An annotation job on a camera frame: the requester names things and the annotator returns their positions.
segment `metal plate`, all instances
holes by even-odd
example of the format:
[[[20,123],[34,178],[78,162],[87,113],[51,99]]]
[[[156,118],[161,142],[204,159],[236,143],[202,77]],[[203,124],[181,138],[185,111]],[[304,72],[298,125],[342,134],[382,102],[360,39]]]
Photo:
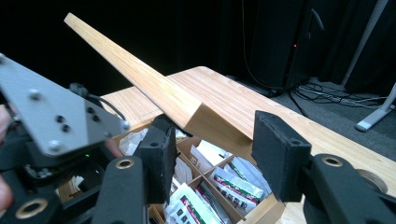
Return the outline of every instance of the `metal plate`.
[[[47,156],[124,133],[124,121],[0,53],[0,90]]]

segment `wire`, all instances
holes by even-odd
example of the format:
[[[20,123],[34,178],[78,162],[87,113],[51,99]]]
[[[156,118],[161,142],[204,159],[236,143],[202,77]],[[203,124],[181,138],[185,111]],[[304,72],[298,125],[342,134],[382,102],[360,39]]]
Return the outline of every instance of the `wire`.
[[[82,98],[85,98],[85,99],[86,99],[87,97],[90,97],[90,98],[92,98],[92,99],[95,99],[95,100],[98,100],[98,101],[100,101],[100,102],[105,103],[105,104],[108,105],[111,109],[113,109],[113,110],[120,116],[120,118],[122,118],[123,120],[126,120],[126,119],[125,119],[125,116],[123,116],[123,114],[122,114],[114,105],[112,105],[109,101],[107,101],[107,100],[105,100],[105,99],[103,99],[103,98],[101,98],[101,97],[99,97],[99,96],[97,96],[97,95],[90,94],[90,93],[88,92],[88,90],[87,90],[83,85],[78,84],[78,83],[71,83],[71,84],[70,84],[70,89],[69,89],[69,90],[70,90],[71,92],[73,92],[73,93],[75,93],[75,94],[81,96]]]
[[[379,102],[375,102],[371,105],[364,105],[362,104],[363,102],[372,102],[372,101],[378,101],[381,99],[385,99],[387,97],[372,97],[372,98],[363,98],[363,97],[359,97],[357,95],[353,95],[353,94],[349,94],[349,93],[345,93],[343,91],[339,91],[339,90],[335,90],[332,92],[325,92],[325,91],[312,91],[317,89],[317,86],[319,86],[318,84],[313,84],[313,83],[309,83],[309,85],[314,85],[314,88],[310,87],[310,86],[303,86],[303,85],[299,85],[294,92],[296,93],[296,95],[298,95],[299,97],[305,99],[305,100],[309,100],[312,101],[314,103],[317,104],[339,104],[339,105],[345,105],[345,106],[350,106],[350,107],[367,107],[367,108],[379,108],[380,104]],[[306,91],[309,92],[311,94],[315,94],[315,97],[310,97],[307,96],[306,94],[301,93],[301,91]],[[345,95],[336,95],[333,93],[336,92],[341,92]]]
[[[288,95],[289,95],[289,98],[294,102],[294,104],[300,110],[300,112],[303,114],[303,116],[306,118],[309,118],[309,116],[305,113],[305,111],[300,107],[300,105],[297,103],[297,101],[293,98],[293,96],[291,95],[291,91],[288,91]]]
[[[111,109],[113,109],[123,120],[126,120],[125,116],[124,116],[113,104],[111,104],[109,101],[107,101],[107,100],[105,100],[105,99],[103,99],[103,98],[100,98],[99,96],[92,95],[92,94],[89,94],[88,96],[89,96],[90,98],[92,98],[92,99],[95,99],[95,100],[98,100],[98,101],[100,101],[100,102],[105,103],[105,104],[108,105]]]
[[[272,87],[272,86],[267,86],[262,84],[259,80],[257,80],[253,74],[250,72],[250,69],[248,68],[248,59],[247,59],[247,53],[246,53],[246,38],[245,38],[245,1],[242,0],[242,36],[244,40],[243,48],[244,48],[244,61],[245,61],[245,66],[247,68],[247,72],[250,74],[250,76],[260,85],[264,86],[265,88],[268,89],[274,89],[274,90],[282,90],[283,88],[281,87]]]

